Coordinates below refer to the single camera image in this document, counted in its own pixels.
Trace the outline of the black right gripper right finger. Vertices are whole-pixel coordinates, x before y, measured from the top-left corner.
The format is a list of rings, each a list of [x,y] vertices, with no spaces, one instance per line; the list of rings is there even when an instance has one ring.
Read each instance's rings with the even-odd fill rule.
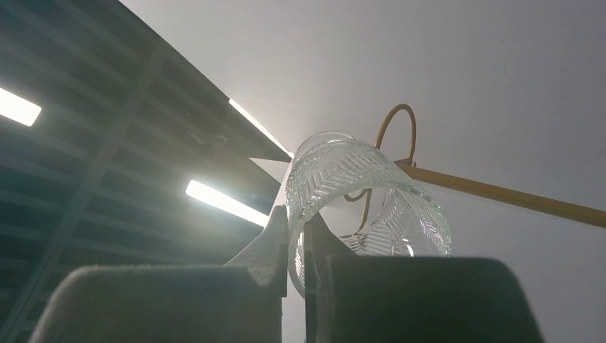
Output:
[[[542,342],[495,259],[358,256],[323,218],[304,225],[308,342]]]

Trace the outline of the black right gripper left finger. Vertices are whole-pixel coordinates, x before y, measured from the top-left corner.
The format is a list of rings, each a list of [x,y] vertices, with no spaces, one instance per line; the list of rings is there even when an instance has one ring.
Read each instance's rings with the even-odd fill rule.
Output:
[[[280,342],[287,210],[223,265],[87,266],[52,294],[33,342]]]

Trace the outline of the clear cut glass goblet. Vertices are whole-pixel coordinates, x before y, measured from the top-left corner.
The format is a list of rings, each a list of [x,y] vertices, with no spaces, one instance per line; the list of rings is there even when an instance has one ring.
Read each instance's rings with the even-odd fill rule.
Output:
[[[361,256],[448,257],[452,233],[440,205],[378,148],[339,131],[303,141],[285,184],[288,271],[301,297],[304,225],[338,198],[364,201],[359,226],[338,240]]]

